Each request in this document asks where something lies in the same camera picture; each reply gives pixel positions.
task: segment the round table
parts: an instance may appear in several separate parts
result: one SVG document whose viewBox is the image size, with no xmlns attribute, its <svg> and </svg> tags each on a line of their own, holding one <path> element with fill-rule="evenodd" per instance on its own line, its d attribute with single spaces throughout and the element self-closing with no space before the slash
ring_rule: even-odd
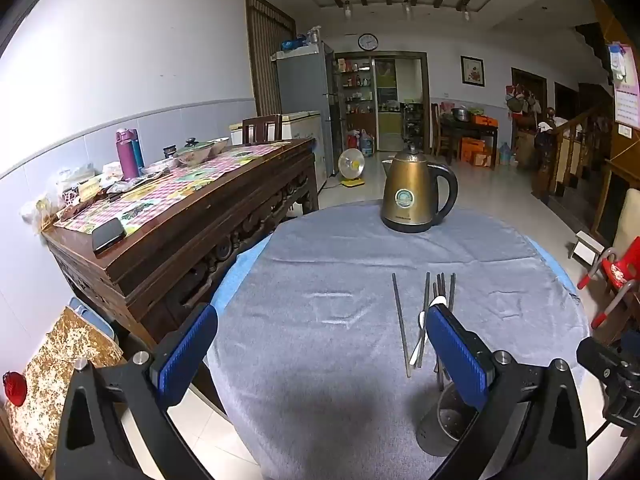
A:
<svg viewBox="0 0 640 480">
<path fill-rule="evenodd" d="M 281 224 L 225 311 L 207 355 L 229 419 L 265 478 L 425 479 L 441 458 L 415 428 L 438 397 L 435 354 L 407 379 L 425 273 L 456 273 L 454 314 L 493 351 L 547 366 L 589 335 L 582 305 L 531 243 L 455 208 L 420 234 L 391 231 L 378 202 Z"/>
</svg>

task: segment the dining table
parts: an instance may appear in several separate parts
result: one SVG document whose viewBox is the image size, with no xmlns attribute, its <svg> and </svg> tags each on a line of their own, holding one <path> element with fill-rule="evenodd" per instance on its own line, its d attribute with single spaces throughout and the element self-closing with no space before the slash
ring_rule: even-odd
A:
<svg viewBox="0 0 640 480">
<path fill-rule="evenodd" d="M 312 148 L 312 139 L 230 146 L 42 234 L 74 294 L 114 327 L 130 358 L 208 303 L 238 254 L 268 236 L 295 203 L 303 214 L 318 209 Z M 95 254 L 90 233 L 111 218 L 127 236 Z M 204 372 L 194 384 L 219 405 Z"/>
<path fill-rule="evenodd" d="M 207 365 L 226 414 L 265 479 L 428 478 L 420 420 L 440 394 L 424 349 L 407 378 L 427 272 L 456 274 L 454 314 L 491 351 L 569 363 L 589 325 L 575 287 L 516 229 L 455 207 L 426 232 L 399 233 L 380 201 L 284 222 L 242 254 L 212 298 L 218 332 Z"/>
<path fill-rule="evenodd" d="M 483 137 L 492 138 L 492 156 L 491 168 L 495 169 L 498 156 L 498 126 L 489 126 L 487 124 L 476 124 L 474 122 L 459 121 L 455 117 L 441 117 L 440 131 L 444 136 L 450 137 L 451 142 L 460 144 L 462 137 L 471 137 L 473 139 L 482 139 Z M 447 150 L 447 164 L 451 164 L 452 150 Z"/>
</svg>

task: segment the kettle label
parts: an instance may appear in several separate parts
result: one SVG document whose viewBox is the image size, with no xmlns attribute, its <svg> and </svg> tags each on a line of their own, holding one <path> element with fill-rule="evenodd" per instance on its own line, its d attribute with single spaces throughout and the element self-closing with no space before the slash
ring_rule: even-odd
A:
<svg viewBox="0 0 640 480">
<path fill-rule="evenodd" d="M 411 207 L 415 202 L 414 194 L 408 189 L 398 189 L 396 192 L 396 204 L 402 209 Z"/>
</svg>

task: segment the smartphone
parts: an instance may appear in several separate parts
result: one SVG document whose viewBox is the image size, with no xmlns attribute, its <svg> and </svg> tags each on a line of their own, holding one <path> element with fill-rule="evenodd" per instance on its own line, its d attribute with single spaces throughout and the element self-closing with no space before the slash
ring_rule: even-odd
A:
<svg viewBox="0 0 640 480">
<path fill-rule="evenodd" d="M 94 254 L 99 254 L 126 236 L 119 218 L 112 218 L 91 233 Z"/>
</svg>

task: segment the tiled floor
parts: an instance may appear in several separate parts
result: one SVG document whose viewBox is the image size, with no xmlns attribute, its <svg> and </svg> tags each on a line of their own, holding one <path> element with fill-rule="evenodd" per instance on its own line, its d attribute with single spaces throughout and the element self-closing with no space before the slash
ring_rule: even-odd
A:
<svg viewBox="0 0 640 480">
<path fill-rule="evenodd" d="M 367 159 L 363 186 L 345 188 L 331 178 L 320 193 L 320 207 L 330 207 L 358 200 L 382 197 L 385 185 L 381 157 Z M 513 168 L 500 167 L 496 171 L 473 168 L 468 164 L 453 164 L 458 176 L 460 192 L 457 206 L 474 208 L 514 226 L 524 235 L 537 241 L 565 268 L 574 283 L 585 272 L 577 260 L 568 258 L 568 248 L 574 234 L 550 209 L 530 194 L 530 180 Z M 447 195 L 446 184 L 441 187 L 441 200 Z M 603 290 L 597 280 L 588 290 L 580 291 L 580 298 L 588 317 L 597 310 L 596 300 Z M 590 436 L 603 423 L 604 398 L 600 383 L 590 374 L 580 389 L 580 403 L 584 415 L 586 434 Z M 185 442 L 216 480 L 260 479 L 260 468 L 242 444 L 233 426 L 212 410 L 192 391 L 187 391 L 182 402 L 169 410 L 174 424 Z M 162 476 L 142 444 L 140 434 L 129 412 L 123 423 L 134 452 L 144 472 L 152 478 Z M 609 426 L 589 447 L 589 476 L 597 479 L 617 455 L 623 439 L 620 428 Z"/>
</svg>

